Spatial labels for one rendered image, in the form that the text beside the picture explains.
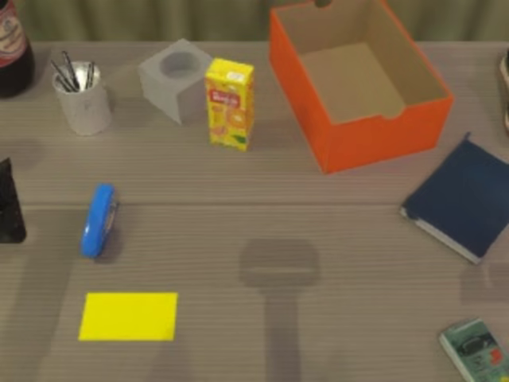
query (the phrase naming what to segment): gray cube with hole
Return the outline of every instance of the gray cube with hole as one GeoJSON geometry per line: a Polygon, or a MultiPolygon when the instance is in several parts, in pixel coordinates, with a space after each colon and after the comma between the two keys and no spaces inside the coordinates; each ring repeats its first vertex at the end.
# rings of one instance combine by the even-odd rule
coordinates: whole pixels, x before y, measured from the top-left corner
{"type": "Polygon", "coordinates": [[[205,113],[205,73],[212,57],[185,39],[143,62],[138,73],[143,95],[175,122],[205,113]]]}

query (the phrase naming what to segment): curtain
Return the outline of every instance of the curtain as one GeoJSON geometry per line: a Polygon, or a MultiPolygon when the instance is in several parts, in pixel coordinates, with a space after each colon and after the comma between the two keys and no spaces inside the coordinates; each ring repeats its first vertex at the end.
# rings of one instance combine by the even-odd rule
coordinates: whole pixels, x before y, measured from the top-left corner
{"type": "MultiPolygon", "coordinates": [[[[256,41],[271,6],[304,0],[14,1],[34,41],[256,41]]],[[[418,41],[509,40],[509,0],[387,1],[418,41]]]]}

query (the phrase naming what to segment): yellow rectangle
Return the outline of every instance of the yellow rectangle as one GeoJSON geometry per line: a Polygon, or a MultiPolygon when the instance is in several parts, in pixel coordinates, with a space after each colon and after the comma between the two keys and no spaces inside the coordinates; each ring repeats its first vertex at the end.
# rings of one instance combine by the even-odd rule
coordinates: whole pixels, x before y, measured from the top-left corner
{"type": "Polygon", "coordinates": [[[246,151],[254,122],[252,65],[216,58],[205,75],[210,140],[246,151]]]}
{"type": "Polygon", "coordinates": [[[89,293],[80,341],[172,341],[177,293],[89,293]]]}

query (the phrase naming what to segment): white cup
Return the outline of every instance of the white cup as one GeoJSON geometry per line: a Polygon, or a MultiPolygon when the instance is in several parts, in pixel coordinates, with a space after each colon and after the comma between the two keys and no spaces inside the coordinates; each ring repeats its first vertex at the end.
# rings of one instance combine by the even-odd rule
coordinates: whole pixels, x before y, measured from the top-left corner
{"type": "MultiPolygon", "coordinates": [[[[72,62],[80,89],[83,89],[79,92],[67,92],[57,79],[59,77],[57,73],[52,79],[56,96],[69,126],[81,136],[100,133],[111,124],[110,103],[106,89],[101,82],[101,72],[97,66],[95,66],[92,85],[85,89],[89,65],[90,63],[84,61],[72,62]]],[[[60,66],[60,70],[68,76],[65,65],[60,66]]]]}

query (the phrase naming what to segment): bottle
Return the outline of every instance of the bottle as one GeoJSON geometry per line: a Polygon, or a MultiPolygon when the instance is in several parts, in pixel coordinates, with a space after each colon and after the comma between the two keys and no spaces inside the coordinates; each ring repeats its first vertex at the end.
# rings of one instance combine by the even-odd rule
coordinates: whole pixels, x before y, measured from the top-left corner
{"type": "Polygon", "coordinates": [[[0,98],[17,96],[33,82],[35,58],[13,0],[0,0],[0,98]]]}

